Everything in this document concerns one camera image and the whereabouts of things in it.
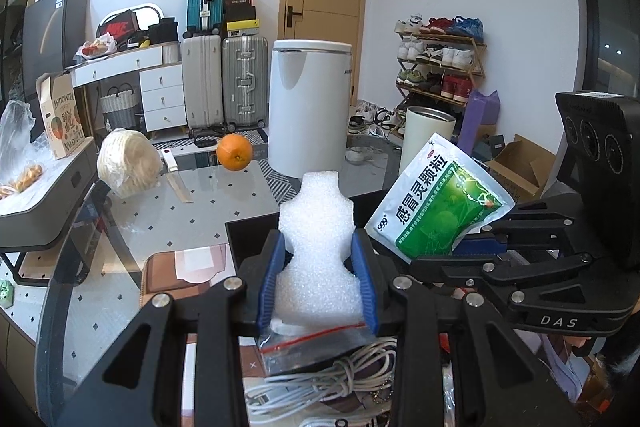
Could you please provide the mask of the green medicine sachet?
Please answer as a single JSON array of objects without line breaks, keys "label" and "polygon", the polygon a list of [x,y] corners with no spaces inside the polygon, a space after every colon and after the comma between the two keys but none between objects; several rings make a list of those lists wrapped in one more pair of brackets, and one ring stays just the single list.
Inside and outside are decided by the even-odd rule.
[{"label": "green medicine sachet", "polygon": [[449,256],[469,232],[515,206],[512,196],[457,145],[434,133],[364,229],[408,262]]}]

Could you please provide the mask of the white foam block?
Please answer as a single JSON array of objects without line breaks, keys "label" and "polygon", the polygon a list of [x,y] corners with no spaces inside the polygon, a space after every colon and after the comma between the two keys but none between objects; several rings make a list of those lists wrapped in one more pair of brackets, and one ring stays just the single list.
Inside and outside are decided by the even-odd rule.
[{"label": "white foam block", "polygon": [[359,282],[345,265],[354,203],[341,193],[338,173],[305,173],[298,194],[280,207],[278,230],[292,258],[277,276],[274,316],[319,329],[361,323]]}]

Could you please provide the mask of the anime printed desk mat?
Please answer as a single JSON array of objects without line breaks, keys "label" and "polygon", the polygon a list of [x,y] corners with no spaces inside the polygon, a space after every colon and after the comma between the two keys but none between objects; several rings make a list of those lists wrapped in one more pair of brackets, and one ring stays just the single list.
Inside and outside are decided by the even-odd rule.
[{"label": "anime printed desk mat", "polygon": [[145,355],[154,362],[152,395],[176,390],[183,369],[186,337],[198,340],[194,387],[194,423],[205,426],[245,426],[242,361],[239,340],[253,337],[240,331],[234,312],[246,297],[239,274],[212,277],[191,287],[189,295],[175,296],[160,288],[148,296],[140,317],[149,326]]}]

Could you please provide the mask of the purple paper bag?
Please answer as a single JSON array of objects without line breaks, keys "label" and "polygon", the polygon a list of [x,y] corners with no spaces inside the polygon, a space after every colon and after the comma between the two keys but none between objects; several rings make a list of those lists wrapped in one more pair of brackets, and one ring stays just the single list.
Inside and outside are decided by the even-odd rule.
[{"label": "purple paper bag", "polygon": [[471,92],[466,103],[462,127],[458,135],[457,146],[468,155],[472,154],[475,144],[496,133],[500,113],[498,91],[484,95],[480,91]]}]

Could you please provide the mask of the small white trash bin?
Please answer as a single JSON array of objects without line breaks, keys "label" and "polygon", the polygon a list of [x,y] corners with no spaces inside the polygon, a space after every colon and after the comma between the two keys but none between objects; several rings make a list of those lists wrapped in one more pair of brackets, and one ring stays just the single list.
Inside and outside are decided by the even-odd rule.
[{"label": "small white trash bin", "polygon": [[434,133],[450,140],[455,123],[454,117],[441,110],[410,106],[406,113],[399,173],[404,174],[407,169],[417,173],[418,167],[425,167],[427,153],[431,150],[427,142]]}]

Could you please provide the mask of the wooden shoe rack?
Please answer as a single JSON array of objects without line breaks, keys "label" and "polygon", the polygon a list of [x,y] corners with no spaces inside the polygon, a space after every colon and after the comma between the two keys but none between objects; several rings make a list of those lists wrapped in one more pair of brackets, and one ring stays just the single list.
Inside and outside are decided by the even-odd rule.
[{"label": "wooden shoe rack", "polygon": [[474,17],[431,17],[414,14],[394,26],[400,39],[395,84],[404,113],[410,105],[450,105],[457,113],[468,105],[477,83],[485,78],[484,24]]}]

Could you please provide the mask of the bagged white noodle bundle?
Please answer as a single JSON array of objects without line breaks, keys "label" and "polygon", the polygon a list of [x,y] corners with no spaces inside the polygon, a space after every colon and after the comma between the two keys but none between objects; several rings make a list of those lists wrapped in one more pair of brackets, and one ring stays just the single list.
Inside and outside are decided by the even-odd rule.
[{"label": "bagged white noodle bundle", "polygon": [[156,187],[163,161],[141,132],[116,129],[103,140],[96,168],[112,192],[128,198]]}]

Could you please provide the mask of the orange fruit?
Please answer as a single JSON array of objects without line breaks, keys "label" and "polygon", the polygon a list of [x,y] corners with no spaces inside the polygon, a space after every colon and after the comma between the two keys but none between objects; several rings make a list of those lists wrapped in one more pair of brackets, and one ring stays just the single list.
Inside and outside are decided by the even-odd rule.
[{"label": "orange fruit", "polygon": [[216,157],[219,164],[229,171],[245,169],[253,159],[253,147],[245,136],[231,133],[217,144]]}]

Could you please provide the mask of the plastic bag with snacks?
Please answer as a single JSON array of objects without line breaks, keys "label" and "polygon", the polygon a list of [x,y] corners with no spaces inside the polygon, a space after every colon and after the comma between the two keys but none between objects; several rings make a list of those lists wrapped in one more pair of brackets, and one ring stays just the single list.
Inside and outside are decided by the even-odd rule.
[{"label": "plastic bag with snacks", "polygon": [[10,100],[1,116],[1,198],[25,192],[43,175],[32,145],[35,118],[30,106]]}]

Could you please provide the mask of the wicker basket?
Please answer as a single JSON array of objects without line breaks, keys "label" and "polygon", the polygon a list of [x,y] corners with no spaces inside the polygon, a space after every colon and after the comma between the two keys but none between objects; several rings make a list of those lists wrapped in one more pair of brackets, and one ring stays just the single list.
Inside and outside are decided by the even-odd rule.
[{"label": "wicker basket", "polygon": [[132,89],[116,91],[112,88],[107,95],[100,98],[100,107],[108,132],[116,129],[137,129],[141,101],[136,91]]}]

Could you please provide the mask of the silver suitcase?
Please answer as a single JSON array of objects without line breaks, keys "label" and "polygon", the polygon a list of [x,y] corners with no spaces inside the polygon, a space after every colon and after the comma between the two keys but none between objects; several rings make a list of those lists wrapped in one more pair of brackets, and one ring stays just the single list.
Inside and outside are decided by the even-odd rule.
[{"label": "silver suitcase", "polygon": [[260,35],[222,43],[224,122],[229,132],[263,128],[268,119],[269,48]]}]

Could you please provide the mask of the white drawer desk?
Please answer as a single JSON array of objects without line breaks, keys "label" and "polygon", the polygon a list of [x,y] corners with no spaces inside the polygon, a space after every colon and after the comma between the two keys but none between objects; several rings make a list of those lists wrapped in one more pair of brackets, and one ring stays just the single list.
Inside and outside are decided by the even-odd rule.
[{"label": "white drawer desk", "polygon": [[120,87],[130,83],[141,102],[142,119],[149,132],[186,125],[186,102],[180,43],[154,44],[97,58],[70,70],[75,88],[99,83]]}]

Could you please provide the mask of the white suitcase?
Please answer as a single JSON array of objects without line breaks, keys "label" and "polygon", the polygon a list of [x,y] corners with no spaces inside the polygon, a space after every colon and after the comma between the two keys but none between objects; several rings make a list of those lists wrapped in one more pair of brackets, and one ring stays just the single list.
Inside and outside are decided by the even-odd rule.
[{"label": "white suitcase", "polygon": [[219,36],[186,38],[181,43],[186,124],[191,129],[224,122],[220,51]]}]

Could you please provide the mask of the red black shoe box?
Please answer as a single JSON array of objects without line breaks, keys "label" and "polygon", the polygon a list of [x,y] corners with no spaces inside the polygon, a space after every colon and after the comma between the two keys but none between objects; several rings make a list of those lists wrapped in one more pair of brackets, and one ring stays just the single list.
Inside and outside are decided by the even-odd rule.
[{"label": "red black shoe box", "polygon": [[115,41],[122,42],[139,31],[137,15],[133,10],[125,10],[108,16],[96,28],[98,37],[109,34]]}]

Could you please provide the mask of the dark grey refrigerator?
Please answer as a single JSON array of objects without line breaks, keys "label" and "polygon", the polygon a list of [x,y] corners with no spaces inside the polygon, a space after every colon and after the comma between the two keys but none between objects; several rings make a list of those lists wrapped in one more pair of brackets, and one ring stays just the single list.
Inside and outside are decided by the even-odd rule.
[{"label": "dark grey refrigerator", "polygon": [[85,42],[87,0],[39,0],[25,10],[23,79],[27,101],[42,74],[59,74]]}]

